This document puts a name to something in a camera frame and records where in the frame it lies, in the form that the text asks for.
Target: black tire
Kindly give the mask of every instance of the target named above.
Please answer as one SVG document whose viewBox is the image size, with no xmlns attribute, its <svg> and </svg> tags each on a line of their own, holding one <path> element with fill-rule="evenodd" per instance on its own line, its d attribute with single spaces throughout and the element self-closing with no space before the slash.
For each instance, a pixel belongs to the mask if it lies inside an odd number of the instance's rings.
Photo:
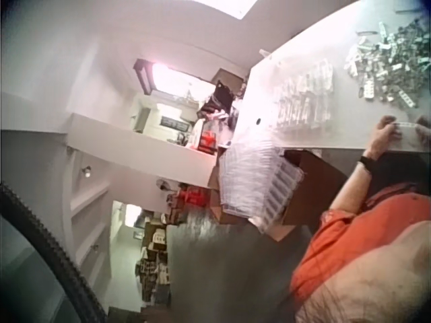
<svg viewBox="0 0 431 323">
<path fill-rule="evenodd" d="M 81 322 L 105 323 L 107 315 L 94 292 L 51 232 L 4 182 L 0 183 L 0 193 L 1 216 L 33 245 L 48 264 Z"/>
</svg>

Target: gray floor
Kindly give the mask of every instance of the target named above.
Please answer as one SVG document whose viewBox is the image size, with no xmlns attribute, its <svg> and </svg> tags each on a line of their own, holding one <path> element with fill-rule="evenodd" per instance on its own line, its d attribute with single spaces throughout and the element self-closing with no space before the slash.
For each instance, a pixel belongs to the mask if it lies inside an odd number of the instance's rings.
<svg viewBox="0 0 431 323">
<path fill-rule="evenodd" d="M 361 153 L 325 150 L 322 158 L 349 174 Z M 291 322 L 288 286 L 307 228 L 277 243 L 252 225 L 218 225 L 194 212 L 187 224 L 170 226 L 167 238 L 175 322 Z"/>
</svg>

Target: white table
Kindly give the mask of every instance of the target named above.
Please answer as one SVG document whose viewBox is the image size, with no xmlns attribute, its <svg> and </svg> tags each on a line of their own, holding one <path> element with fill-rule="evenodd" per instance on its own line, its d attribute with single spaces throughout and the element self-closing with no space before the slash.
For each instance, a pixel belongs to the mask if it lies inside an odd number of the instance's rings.
<svg viewBox="0 0 431 323">
<path fill-rule="evenodd" d="M 343 69 L 350 48 L 358 43 L 356 31 L 379 31 L 378 23 L 384 22 L 387 32 L 396 32 L 399 26 L 408 25 L 420 13 L 396 14 L 394 1 L 361 0 L 353 3 L 305 30 L 299 36 L 278 48 L 251 70 L 235 138 L 254 127 L 270 123 L 270 110 L 274 109 L 272 93 L 279 84 L 299 70 L 307 71 L 313 64 L 327 59 L 334 68 L 335 98 L 331 127 L 325 132 L 301 135 L 278 135 L 276 141 L 282 147 L 363 149 L 370 133 L 380 118 L 386 114 L 398 121 L 413 122 L 419 115 L 430 115 L 431 97 L 425 94 L 419 108 L 406 111 L 397 106 L 382 103 L 375 98 L 367 102 L 358 97 L 359 85 Z M 369 36 L 371 42 L 380 41 L 380 34 Z M 423 151 L 413 128 L 403 129 L 403 140 L 394 143 L 392 150 Z"/>
</svg>

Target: orange shirt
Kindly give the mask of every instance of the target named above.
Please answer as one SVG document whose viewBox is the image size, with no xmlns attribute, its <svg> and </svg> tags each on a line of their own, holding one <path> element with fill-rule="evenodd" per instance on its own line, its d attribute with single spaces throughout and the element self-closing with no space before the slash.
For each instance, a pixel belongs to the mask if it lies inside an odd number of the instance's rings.
<svg viewBox="0 0 431 323">
<path fill-rule="evenodd" d="M 400 185 L 387 188 L 368 202 L 399 188 Z M 430 220 L 430 214 L 430 199 L 413 192 L 387 197 L 358 216 L 336 210 L 325 212 L 321 227 L 292 277 L 290 289 L 298 306 L 351 261 L 390 244 L 410 225 Z"/>
</svg>

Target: black wristband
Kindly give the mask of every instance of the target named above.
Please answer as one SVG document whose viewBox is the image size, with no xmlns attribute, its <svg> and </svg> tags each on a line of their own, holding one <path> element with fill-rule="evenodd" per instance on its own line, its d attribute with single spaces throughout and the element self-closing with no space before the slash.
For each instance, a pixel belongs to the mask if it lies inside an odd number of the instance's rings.
<svg viewBox="0 0 431 323">
<path fill-rule="evenodd" d="M 368 170 L 370 172 L 371 175 L 373 175 L 376 172 L 376 161 L 371 159 L 371 158 L 367 158 L 365 156 L 361 156 L 361 158 L 359 159 L 359 162 L 364 165 L 365 169 Z"/>
</svg>

